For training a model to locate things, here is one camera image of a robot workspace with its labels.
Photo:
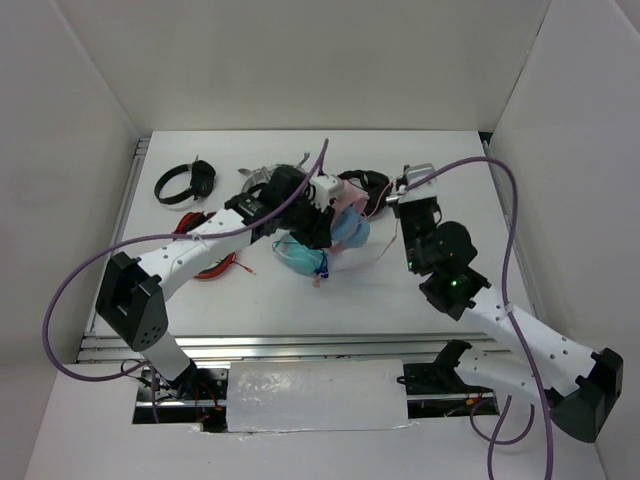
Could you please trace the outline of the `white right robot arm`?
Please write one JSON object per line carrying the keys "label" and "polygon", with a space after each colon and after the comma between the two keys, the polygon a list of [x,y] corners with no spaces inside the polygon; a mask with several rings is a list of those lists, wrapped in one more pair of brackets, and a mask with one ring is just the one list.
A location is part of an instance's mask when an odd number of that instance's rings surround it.
{"label": "white right robot arm", "polygon": [[477,250],[460,223],[440,223],[435,198],[399,201],[399,220],[410,272],[424,277],[427,302],[453,320],[498,342],[523,360],[491,360],[464,341],[438,355],[435,378],[446,391],[464,384],[545,398],[551,421],[572,438],[593,443],[622,393],[623,359],[610,348],[595,351],[553,330],[470,268]]}

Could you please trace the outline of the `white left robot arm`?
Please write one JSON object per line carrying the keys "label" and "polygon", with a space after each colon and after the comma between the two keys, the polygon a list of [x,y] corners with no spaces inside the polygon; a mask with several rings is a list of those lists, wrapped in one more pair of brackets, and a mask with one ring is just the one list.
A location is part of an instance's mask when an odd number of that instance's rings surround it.
{"label": "white left robot arm", "polygon": [[185,398],[197,387],[197,367],[169,331],[167,300],[215,261],[277,230],[289,231],[310,248],[330,246],[332,205],[341,192],[335,176],[309,178],[293,166],[280,166],[268,182],[232,197],[184,237],[136,258],[114,255],[100,286],[97,313],[150,363],[163,390]]}

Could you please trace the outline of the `pink and blue cat-ear headphones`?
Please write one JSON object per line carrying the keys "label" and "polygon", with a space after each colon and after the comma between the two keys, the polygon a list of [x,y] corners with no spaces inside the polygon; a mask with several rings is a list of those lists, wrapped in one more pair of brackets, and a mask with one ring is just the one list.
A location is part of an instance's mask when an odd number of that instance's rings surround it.
{"label": "pink and blue cat-ear headphones", "polygon": [[[361,248],[366,244],[371,233],[372,221],[377,220],[387,206],[386,203],[377,215],[365,217],[363,209],[368,199],[367,193],[357,186],[357,181],[352,183],[343,181],[343,183],[343,194],[332,204],[335,210],[331,225],[332,244],[329,248],[322,249],[328,255],[329,275],[330,263],[334,257],[345,250]],[[326,279],[315,278],[314,285],[319,287]]]}

